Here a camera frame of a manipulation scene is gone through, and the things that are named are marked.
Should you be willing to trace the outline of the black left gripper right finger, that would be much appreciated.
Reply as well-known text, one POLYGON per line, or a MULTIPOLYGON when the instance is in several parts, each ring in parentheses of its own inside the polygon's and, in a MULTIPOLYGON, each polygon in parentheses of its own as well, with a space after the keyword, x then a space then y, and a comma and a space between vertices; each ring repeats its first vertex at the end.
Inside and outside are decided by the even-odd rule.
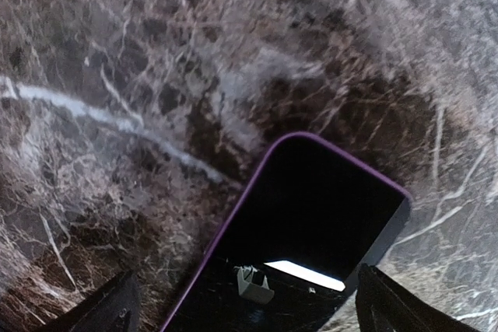
POLYGON ((375 266, 358 273, 356 315, 361 331, 473 331, 414 296, 375 266))

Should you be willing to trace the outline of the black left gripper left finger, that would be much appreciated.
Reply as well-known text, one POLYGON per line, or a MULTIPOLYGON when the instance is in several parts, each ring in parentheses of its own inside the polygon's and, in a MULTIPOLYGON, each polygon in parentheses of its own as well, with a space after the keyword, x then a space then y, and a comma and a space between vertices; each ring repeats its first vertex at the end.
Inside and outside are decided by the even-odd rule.
POLYGON ((137 331, 140 291, 134 271, 123 271, 39 331, 137 331))

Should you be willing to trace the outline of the black smartphone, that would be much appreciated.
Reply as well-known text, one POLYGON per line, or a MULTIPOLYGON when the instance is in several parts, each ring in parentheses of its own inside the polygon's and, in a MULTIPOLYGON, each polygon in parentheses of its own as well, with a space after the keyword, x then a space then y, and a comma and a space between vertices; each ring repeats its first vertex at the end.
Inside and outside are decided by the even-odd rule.
POLYGON ((316 331, 410 215, 406 190, 306 132, 277 140, 167 317, 165 331, 316 331))

